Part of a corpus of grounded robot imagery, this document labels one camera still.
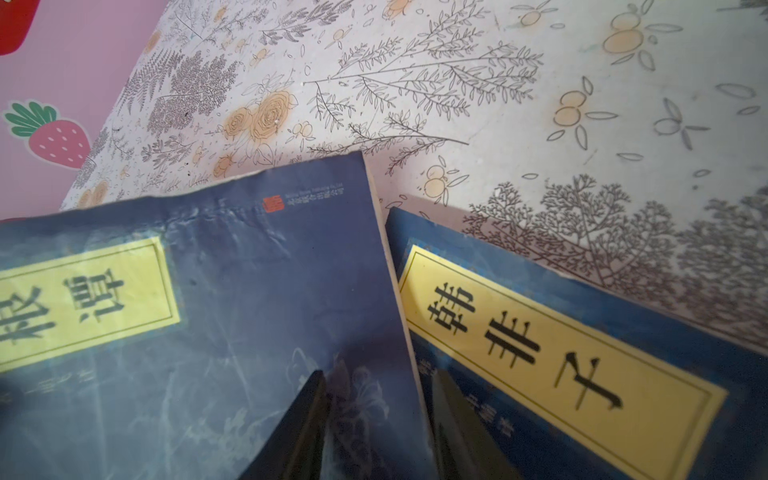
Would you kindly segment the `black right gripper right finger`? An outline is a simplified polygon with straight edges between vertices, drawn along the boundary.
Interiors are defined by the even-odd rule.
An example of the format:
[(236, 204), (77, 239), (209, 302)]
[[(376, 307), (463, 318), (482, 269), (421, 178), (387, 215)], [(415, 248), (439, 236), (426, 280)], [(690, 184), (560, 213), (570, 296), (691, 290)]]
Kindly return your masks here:
[(521, 479), (445, 370), (432, 377), (433, 434), (440, 479)]

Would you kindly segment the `navy book yellow label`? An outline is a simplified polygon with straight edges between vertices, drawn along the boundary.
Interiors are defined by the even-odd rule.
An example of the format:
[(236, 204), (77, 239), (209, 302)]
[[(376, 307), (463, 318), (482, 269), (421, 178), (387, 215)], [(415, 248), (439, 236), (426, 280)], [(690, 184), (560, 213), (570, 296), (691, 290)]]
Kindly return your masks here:
[(234, 479), (314, 372), (326, 479), (433, 479), (358, 153), (1, 227), (1, 475)]

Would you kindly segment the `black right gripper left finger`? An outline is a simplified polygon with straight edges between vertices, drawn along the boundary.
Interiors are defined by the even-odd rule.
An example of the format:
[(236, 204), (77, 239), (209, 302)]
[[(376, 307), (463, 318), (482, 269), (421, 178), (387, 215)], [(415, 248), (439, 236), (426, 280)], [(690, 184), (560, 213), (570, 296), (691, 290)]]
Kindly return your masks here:
[(329, 414), (326, 379), (315, 370), (240, 480), (318, 480)]

